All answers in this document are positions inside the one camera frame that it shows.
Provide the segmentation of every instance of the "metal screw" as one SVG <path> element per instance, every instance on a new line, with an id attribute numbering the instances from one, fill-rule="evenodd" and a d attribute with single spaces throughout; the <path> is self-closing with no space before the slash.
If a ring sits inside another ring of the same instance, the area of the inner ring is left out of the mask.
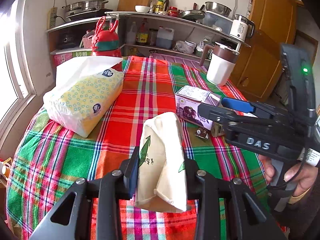
<path id="1" fill-rule="evenodd" d="M 85 178 L 79 178 L 76 180 L 76 184 L 78 185 L 84 184 L 84 182 L 85 182 Z"/>
<path id="2" fill-rule="evenodd" d="M 206 175 L 207 173 L 204 170 L 199 170 L 197 171 L 198 176 L 203 177 L 204 175 Z"/>
<path id="3" fill-rule="evenodd" d="M 114 170 L 112 171 L 112 176 L 120 176 L 122 174 L 121 170 Z"/>
<path id="4" fill-rule="evenodd" d="M 233 180 L 233 183 L 236 184 L 236 185 L 240 185 L 242 183 L 242 180 L 239 179 L 239 178 L 234 178 Z"/>

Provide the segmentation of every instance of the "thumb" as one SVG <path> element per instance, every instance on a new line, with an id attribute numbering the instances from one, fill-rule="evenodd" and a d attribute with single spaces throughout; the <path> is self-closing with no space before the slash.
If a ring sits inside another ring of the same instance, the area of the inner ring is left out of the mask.
<path id="1" fill-rule="evenodd" d="M 284 181 L 289 181 L 298 172 L 300 166 L 301 163 L 298 163 L 290 168 L 284 175 Z M 293 180 L 295 182 L 298 182 L 293 196 L 299 196 L 305 193 L 314 184 L 317 175 L 318 168 L 305 163 L 300 173 Z"/>

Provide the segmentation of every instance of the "person's arm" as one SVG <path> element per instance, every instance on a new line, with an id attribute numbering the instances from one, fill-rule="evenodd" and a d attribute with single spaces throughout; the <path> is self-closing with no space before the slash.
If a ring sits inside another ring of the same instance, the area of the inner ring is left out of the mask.
<path id="1" fill-rule="evenodd" d="M 275 173 L 271 165 L 271 159 L 262 155 L 259 155 L 259 159 L 265 169 L 265 178 L 270 182 Z M 299 167 L 300 164 L 297 164 L 289 169 L 284 176 L 285 181 L 291 179 Z M 301 239 L 320 210 L 320 176 L 318 175 L 318 168 L 305 164 L 295 181 L 298 182 L 298 185 L 286 208 L 281 213 L 272 213 L 282 226 L 290 228 L 289 239 Z"/>

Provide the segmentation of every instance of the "yellow sleeve cuff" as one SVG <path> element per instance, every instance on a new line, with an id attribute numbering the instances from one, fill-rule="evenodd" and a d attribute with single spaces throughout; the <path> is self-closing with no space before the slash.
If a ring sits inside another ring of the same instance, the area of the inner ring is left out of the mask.
<path id="1" fill-rule="evenodd" d="M 289 199 L 289 204 L 295 204 L 297 203 L 300 199 L 302 199 L 305 194 L 307 194 L 307 192 L 311 189 L 311 187 L 305 192 L 305 193 L 302 193 L 300 196 L 297 196 L 297 197 L 294 197 L 294 196 L 291 196 L 291 198 Z"/>

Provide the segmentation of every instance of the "green band on bottle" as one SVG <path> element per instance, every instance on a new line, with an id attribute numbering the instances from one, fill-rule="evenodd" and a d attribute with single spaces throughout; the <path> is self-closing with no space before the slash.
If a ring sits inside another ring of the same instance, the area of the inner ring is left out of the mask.
<path id="1" fill-rule="evenodd" d="M 119 41 L 99 41 L 96 43 L 97 51 L 114 50 L 119 48 Z"/>

